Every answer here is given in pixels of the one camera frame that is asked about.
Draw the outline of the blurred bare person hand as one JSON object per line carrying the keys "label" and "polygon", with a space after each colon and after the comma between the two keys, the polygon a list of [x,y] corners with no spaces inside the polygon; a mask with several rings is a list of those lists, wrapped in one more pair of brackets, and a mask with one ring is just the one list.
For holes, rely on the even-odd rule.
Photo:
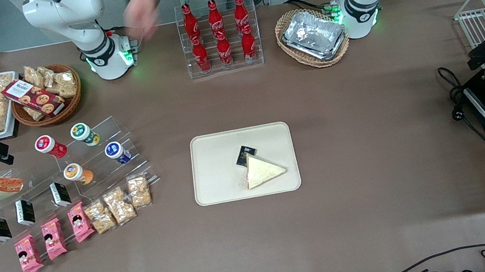
{"label": "blurred bare person hand", "polygon": [[123,12],[124,25],[131,37],[151,39],[157,27],[158,0],[129,0]]}

